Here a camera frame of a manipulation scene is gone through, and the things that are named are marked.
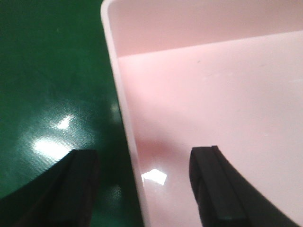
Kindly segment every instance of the green surface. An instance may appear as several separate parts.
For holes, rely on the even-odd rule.
[[[68,150],[97,149],[91,226],[140,227],[101,2],[0,0],[0,198]]]

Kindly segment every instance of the pink plastic tray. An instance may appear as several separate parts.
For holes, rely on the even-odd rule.
[[[303,1],[105,0],[147,227],[200,227],[194,146],[220,150],[303,225]]]

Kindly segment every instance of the glossy green table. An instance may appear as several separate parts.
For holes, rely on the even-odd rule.
[[[140,227],[101,2],[0,1],[0,198],[68,150],[97,149],[101,183],[91,226]]]

